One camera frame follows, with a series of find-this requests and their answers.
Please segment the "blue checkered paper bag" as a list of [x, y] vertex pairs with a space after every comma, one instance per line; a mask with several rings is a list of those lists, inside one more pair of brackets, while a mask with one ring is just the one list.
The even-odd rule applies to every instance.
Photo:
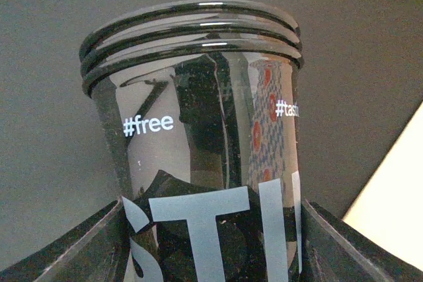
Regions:
[[422, 269], [421, 107], [343, 220], [394, 256]]

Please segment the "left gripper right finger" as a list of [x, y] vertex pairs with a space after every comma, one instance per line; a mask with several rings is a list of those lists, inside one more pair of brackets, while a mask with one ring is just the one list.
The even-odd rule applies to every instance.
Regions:
[[421, 281], [422, 271], [392, 255], [315, 202], [301, 202], [300, 281]]

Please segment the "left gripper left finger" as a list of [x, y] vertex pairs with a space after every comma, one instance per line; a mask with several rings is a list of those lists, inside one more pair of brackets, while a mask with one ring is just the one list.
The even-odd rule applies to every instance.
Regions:
[[88, 219], [1, 272], [2, 281], [123, 281], [128, 232], [117, 199]]

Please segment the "black coffee cup stack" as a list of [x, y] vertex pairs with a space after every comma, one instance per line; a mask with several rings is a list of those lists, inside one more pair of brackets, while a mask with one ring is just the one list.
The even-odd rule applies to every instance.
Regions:
[[91, 32], [79, 59], [122, 191], [136, 281], [298, 281], [300, 29], [240, 0]]

